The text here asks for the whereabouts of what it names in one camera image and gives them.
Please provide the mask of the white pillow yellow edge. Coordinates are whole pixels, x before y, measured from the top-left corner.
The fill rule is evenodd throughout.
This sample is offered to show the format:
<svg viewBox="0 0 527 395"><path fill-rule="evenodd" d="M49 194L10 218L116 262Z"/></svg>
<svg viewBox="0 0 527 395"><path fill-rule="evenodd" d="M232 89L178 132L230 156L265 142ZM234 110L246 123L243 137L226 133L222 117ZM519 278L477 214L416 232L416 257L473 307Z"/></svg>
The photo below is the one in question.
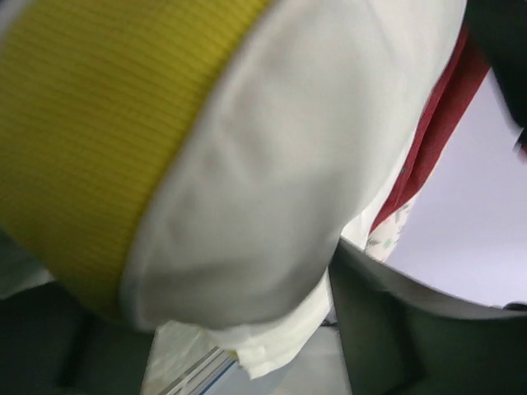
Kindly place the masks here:
<svg viewBox="0 0 527 395"><path fill-rule="evenodd" d="M1 227L83 305L253 379L330 309L463 1L4 1Z"/></svg>

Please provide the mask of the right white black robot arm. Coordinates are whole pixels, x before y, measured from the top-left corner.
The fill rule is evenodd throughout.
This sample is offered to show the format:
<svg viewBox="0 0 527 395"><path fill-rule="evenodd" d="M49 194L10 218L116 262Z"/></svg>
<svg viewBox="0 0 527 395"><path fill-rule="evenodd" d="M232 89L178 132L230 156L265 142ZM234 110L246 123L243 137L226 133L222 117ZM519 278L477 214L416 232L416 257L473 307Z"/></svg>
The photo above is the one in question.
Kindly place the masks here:
<svg viewBox="0 0 527 395"><path fill-rule="evenodd" d="M520 128L516 146L526 153L526 2L468 1L465 20Z"/></svg>

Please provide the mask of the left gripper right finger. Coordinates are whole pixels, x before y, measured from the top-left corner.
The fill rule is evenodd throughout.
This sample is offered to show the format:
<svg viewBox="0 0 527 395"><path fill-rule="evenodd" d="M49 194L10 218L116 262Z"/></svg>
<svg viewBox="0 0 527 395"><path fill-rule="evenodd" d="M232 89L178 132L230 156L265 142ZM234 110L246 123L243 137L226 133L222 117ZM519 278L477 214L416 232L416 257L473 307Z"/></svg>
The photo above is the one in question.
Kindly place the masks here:
<svg viewBox="0 0 527 395"><path fill-rule="evenodd" d="M525 393L525 304L455 298L346 241L329 276L353 393Z"/></svg>

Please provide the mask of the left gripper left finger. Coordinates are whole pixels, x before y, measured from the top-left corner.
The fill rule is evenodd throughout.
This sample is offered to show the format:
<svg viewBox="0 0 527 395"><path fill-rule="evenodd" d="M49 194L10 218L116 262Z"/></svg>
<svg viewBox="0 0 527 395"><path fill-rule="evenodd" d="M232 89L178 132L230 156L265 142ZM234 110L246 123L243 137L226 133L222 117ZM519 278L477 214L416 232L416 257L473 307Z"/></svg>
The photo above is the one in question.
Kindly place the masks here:
<svg viewBox="0 0 527 395"><path fill-rule="evenodd" d="M139 394L153 338L54 283L22 291L1 303L1 393Z"/></svg>

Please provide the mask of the red pillowcase grey print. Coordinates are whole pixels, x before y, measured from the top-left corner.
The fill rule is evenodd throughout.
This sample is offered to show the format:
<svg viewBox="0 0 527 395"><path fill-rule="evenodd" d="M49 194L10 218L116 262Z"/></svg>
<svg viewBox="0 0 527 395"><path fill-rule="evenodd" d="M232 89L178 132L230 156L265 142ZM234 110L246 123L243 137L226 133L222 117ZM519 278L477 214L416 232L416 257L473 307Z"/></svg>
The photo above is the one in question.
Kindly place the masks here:
<svg viewBox="0 0 527 395"><path fill-rule="evenodd" d="M488 71L489 66L463 27L450 61L423 110L399 177L372 229L422 189Z"/></svg>

